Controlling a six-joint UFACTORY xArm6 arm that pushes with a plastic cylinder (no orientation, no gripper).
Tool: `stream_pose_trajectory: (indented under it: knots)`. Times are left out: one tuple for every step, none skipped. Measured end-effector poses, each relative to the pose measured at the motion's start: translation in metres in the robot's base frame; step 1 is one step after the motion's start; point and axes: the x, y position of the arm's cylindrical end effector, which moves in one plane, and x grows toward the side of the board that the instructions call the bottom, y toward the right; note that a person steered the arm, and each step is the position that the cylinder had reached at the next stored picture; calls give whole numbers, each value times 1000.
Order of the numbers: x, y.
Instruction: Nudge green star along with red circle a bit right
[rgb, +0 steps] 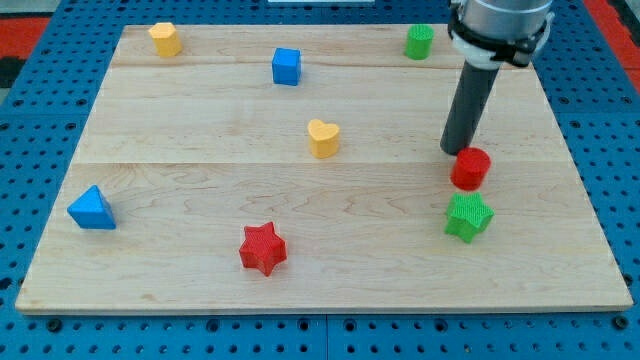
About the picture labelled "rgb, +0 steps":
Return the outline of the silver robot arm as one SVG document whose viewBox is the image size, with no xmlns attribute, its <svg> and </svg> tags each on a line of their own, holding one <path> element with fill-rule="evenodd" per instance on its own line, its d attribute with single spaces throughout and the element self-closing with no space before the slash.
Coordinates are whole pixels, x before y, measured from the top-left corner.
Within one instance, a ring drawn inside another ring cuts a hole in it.
<svg viewBox="0 0 640 360">
<path fill-rule="evenodd" d="M 450 0 L 449 36 L 477 69 L 526 67 L 550 36 L 551 7 L 551 0 Z"/>
</svg>

